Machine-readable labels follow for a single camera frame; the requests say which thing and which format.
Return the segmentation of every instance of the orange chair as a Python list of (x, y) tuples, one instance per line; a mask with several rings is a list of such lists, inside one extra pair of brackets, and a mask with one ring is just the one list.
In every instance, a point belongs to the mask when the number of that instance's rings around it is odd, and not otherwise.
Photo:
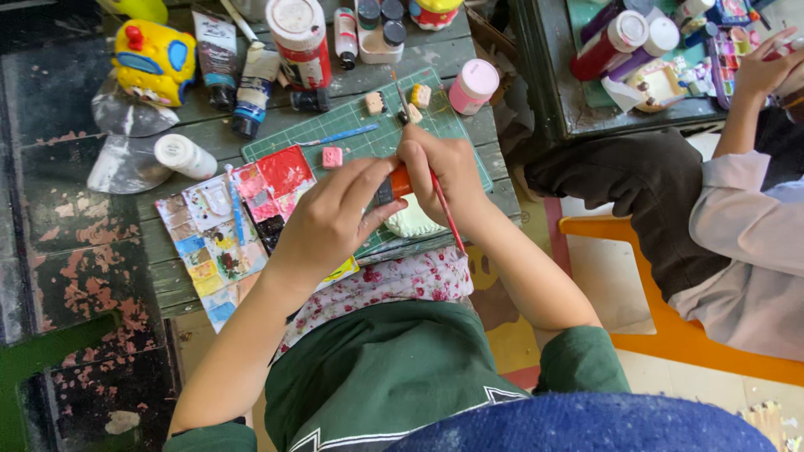
[(686, 322), (662, 300), (650, 275), (650, 262), (642, 255), (637, 233), (627, 218), (565, 216), (559, 231), (574, 236), (626, 241), (634, 247), (639, 278), (656, 326), (655, 335), (611, 335), (616, 348), (694, 364), (704, 368), (804, 386), (804, 363), (737, 350), (710, 340), (698, 321)]

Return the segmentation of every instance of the pink plaster block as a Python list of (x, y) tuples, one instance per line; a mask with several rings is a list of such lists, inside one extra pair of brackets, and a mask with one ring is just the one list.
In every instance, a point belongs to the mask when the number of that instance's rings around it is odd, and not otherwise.
[(323, 149), (322, 159), (324, 161), (324, 168), (332, 170), (343, 166), (343, 149), (339, 147), (325, 147)]

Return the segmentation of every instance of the floral cloth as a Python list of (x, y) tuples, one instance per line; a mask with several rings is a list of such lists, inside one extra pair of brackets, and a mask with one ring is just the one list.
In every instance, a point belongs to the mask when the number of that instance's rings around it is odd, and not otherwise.
[(412, 298), (467, 304), (465, 297), (473, 290), (467, 256), (458, 257), (455, 246), (366, 265), (305, 302), (288, 325), (273, 361), (315, 327), (366, 306)]

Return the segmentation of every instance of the green cutting mat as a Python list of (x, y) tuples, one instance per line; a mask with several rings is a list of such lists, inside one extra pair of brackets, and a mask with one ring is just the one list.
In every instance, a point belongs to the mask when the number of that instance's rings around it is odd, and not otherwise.
[[(654, 0), (654, 4), (670, 17), (670, 14), (679, 7), (676, 0)], [(598, 11), (603, 9), (605, 5), (598, 5), (589, 0), (567, 0), (567, 10), (569, 11), (569, 22), (572, 27), (572, 35), (575, 36), (575, 47), (578, 51), (583, 47), (580, 44), (580, 29), (589, 23)], [(687, 61), (688, 67), (693, 67), (698, 64), (706, 56), (704, 44), (698, 44), (692, 48), (685, 49), (681, 44), (667, 55), (662, 57), (662, 60), (670, 61), (674, 57), (683, 55)], [(612, 107), (617, 104), (612, 101), (611, 97), (603, 89), (603, 85), (599, 80), (585, 81), (581, 83), (584, 85), (584, 94), (586, 95), (586, 105), (591, 108), (597, 107)]]
[[(442, 88), (441, 79), (435, 69), (423, 69), (411, 76), (399, 79), (399, 82), (406, 99), (410, 98), (410, 92), (416, 83), (426, 84), (433, 90), (428, 108), (420, 109), (421, 115), (424, 117), (419, 123), (421, 128), (439, 138), (465, 138), (471, 142), (461, 118), (449, 104), (447, 92)], [(325, 146), (342, 148), (344, 163), (355, 158), (394, 155), (396, 146), (402, 136), (402, 125), (396, 119), (396, 114), (402, 110), (402, 103), (394, 83), (386, 84), (376, 91), (383, 93), (385, 103), (388, 105), (387, 113), (379, 116), (369, 115), (366, 101), (360, 98), (285, 129), (278, 134), (243, 146), (243, 157), (247, 162), (254, 162), (260, 157), (283, 150), (296, 142), (312, 142), (338, 132), (357, 129), (360, 126), (369, 125), (376, 121), (379, 121), (378, 129), (336, 142), (317, 146), (304, 146), (301, 151), (308, 164), (310, 164), (316, 180), (321, 180), (327, 173), (327, 170), (322, 166), (321, 157), (322, 149)], [(478, 165), (483, 190), (491, 190), (493, 183), (480, 160), (480, 156), (478, 156), (477, 150), (474, 151), (474, 161)], [(385, 225), (382, 225), (369, 236), (368, 241), (355, 253), (355, 257), (368, 256), (422, 240), (425, 239), (403, 239), (388, 231)]]

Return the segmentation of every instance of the black pants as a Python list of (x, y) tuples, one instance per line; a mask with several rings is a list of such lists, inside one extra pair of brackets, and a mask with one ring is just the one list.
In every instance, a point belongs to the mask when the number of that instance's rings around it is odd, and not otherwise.
[[(804, 175), (804, 126), (790, 123), (781, 110), (763, 112), (757, 150), (772, 156), (767, 187)], [(588, 209), (613, 202), (615, 216), (632, 215), (631, 226), (666, 301), (731, 261), (690, 238), (690, 214), (702, 187), (701, 161), (678, 130), (668, 129), (558, 150), (526, 165), (525, 179), (540, 195), (580, 198)]]

